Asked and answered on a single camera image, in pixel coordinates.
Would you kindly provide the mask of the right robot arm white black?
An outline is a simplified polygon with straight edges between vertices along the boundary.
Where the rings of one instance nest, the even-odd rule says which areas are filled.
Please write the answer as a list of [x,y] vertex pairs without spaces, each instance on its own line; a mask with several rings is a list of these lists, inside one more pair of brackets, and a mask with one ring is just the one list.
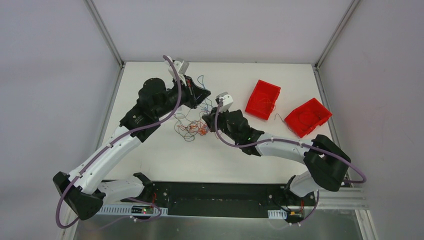
[[284,200],[296,205],[311,192],[324,189],[337,192],[342,186],[350,158],[327,136],[318,134],[308,141],[283,139],[251,127],[240,110],[212,112],[202,116],[211,132],[232,141],[226,145],[247,155],[272,156],[298,162],[306,172],[292,176],[284,187]]

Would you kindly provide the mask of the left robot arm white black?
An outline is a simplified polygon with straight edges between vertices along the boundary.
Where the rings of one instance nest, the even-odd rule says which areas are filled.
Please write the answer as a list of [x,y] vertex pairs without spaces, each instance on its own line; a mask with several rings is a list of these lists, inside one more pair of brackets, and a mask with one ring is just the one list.
[[160,127],[165,117],[173,116],[176,108],[184,105],[195,109],[211,95],[210,90],[197,86],[189,76],[172,83],[172,88],[166,88],[160,78],[146,80],[138,91],[136,104],[120,120],[108,141],[70,173],[59,171],[53,177],[61,195],[59,206],[66,202],[77,219],[84,221],[107,202],[137,198],[144,203],[152,198],[152,182],[142,173],[124,180],[103,180],[124,156]]

